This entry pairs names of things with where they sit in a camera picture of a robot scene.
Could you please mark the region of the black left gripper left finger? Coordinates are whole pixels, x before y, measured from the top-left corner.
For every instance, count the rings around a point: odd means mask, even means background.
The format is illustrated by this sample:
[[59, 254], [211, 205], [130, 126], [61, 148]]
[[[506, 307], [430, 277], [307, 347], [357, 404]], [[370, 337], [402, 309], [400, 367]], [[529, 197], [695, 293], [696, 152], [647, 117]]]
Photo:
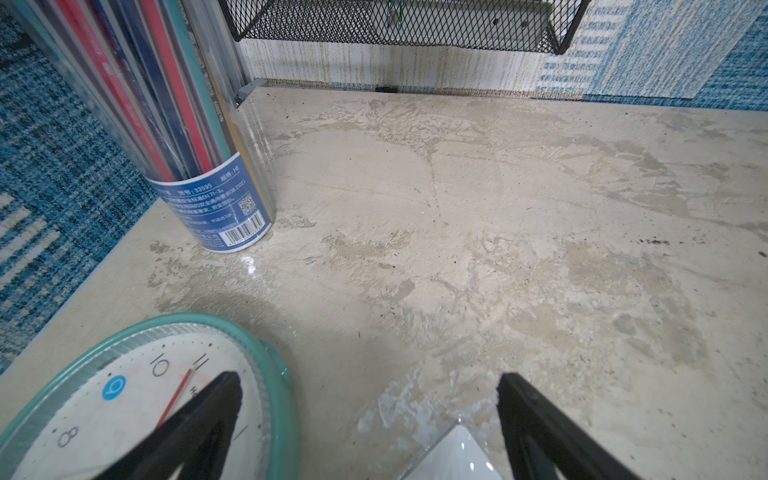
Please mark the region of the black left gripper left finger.
[[239, 375], [225, 371], [100, 479], [219, 479], [242, 405]]

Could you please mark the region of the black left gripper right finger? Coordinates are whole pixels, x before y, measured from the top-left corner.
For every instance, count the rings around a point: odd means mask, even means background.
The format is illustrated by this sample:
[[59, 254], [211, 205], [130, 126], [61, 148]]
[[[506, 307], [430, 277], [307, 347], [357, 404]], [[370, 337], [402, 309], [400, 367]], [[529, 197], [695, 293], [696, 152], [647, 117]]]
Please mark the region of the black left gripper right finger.
[[520, 374], [502, 374], [497, 393], [502, 435], [516, 479], [637, 477]]

